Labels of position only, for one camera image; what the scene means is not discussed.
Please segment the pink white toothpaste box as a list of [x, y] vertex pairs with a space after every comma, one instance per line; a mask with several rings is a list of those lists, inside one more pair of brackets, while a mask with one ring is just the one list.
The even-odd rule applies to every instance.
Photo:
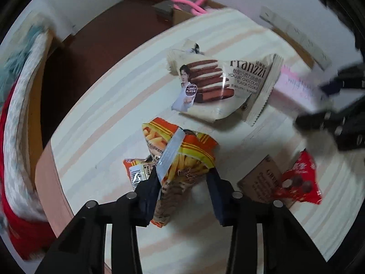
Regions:
[[285, 111], [316, 113], [332, 107], [332, 102], [320, 88], [283, 66], [270, 95], [270, 103]]

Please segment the red chocolate wrapper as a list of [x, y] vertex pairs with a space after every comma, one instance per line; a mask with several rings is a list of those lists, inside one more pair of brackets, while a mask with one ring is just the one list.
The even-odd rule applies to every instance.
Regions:
[[322, 193], [316, 177], [315, 161], [304, 149], [294, 165], [282, 174], [280, 185], [273, 192], [273, 198], [319, 205], [322, 202]]

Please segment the white Franzzi cookie wrapper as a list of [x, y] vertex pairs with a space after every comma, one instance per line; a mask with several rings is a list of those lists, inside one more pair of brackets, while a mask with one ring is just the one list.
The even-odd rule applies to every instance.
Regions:
[[181, 89], [172, 110], [215, 122], [238, 113], [253, 126], [278, 80], [284, 59], [278, 54], [258, 60], [222, 61], [205, 55], [188, 40], [167, 54], [170, 73], [179, 76]]

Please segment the orange fries snack bag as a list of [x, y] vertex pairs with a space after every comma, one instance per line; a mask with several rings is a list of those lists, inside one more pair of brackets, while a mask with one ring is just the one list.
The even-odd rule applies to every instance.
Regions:
[[162, 228], [184, 194], [215, 166], [218, 142], [207, 134], [184, 130], [162, 118], [144, 123], [142, 131], [162, 186], [151, 222]]

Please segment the red fleece blanket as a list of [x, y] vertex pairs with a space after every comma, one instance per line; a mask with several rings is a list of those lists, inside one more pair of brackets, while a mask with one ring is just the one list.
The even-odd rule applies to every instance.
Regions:
[[11, 244], [23, 260], [43, 255], [56, 236], [46, 219], [36, 190], [29, 185], [27, 165], [20, 151], [18, 131], [24, 123], [9, 114], [16, 85], [10, 89], [1, 113], [1, 210]]

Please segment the brown paper card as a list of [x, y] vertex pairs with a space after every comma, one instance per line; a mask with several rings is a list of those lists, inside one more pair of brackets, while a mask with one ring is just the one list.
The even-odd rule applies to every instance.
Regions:
[[271, 203], [281, 183], [282, 173], [271, 156], [267, 155], [246, 176], [237, 182], [239, 190], [253, 201]]

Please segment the checkered grey pillow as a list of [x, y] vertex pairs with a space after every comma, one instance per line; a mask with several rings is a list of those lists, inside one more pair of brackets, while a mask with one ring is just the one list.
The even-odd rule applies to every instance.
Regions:
[[46, 221], [37, 191], [31, 183], [28, 121], [30, 93], [36, 73], [50, 47], [47, 32], [40, 33], [17, 79], [4, 128], [4, 190], [11, 210], [27, 221]]

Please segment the small orange snack packet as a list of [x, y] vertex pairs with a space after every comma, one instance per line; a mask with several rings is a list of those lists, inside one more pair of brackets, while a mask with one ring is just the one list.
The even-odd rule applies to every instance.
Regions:
[[147, 180], [150, 177], [152, 170], [155, 167], [155, 163], [151, 156], [146, 159], [128, 158], [123, 160], [123, 165], [126, 168], [127, 176], [130, 180], [133, 190], [137, 185]]

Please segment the pink panther plush toy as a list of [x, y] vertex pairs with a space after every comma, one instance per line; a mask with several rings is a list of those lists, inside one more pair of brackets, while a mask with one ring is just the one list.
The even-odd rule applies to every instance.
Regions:
[[202, 7], [203, 3], [206, 2], [206, 0], [196, 0], [196, 1], [190, 1], [190, 0], [170, 0], [173, 2], [173, 8], [176, 10], [181, 11], [182, 8], [180, 8], [180, 5], [186, 5], [190, 7], [190, 13], [193, 16], [201, 16], [203, 14], [206, 14], [207, 11]]

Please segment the teal quilt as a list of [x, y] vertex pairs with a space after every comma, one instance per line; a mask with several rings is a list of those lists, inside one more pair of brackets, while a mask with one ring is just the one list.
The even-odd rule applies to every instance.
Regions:
[[1, 106], [5, 103], [13, 84], [20, 75], [35, 39], [45, 30], [42, 25], [32, 25], [15, 51], [10, 54], [4, 64], [1, 64]]

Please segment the cardboard box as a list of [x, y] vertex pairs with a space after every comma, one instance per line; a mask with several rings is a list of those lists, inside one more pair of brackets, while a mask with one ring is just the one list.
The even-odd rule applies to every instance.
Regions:
[[[213, 0], [192, 0], [192, 2], [206, 12], [226, 7]], [[172, 25], [180, 24], [201, 14], [198, 10], [192, 8], [191, 5], [182, 2], [173, 2], [171, 0], [159, 2], [153, 5], [153, 8], [158, 20], [171, 22]]]

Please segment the white wall socket strip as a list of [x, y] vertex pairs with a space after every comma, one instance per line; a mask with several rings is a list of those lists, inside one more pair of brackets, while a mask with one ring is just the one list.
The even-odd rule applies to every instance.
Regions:
[[305, 33], [294, 26], [291, 22], [282, 18], [266, 6], [261, 7], [260, 18], [272, 26], [272, 30], [286, 40], [305, 63], [313, 68], [316, 63], [321, 70], [325, 71], [332, 64], [329, 56]]

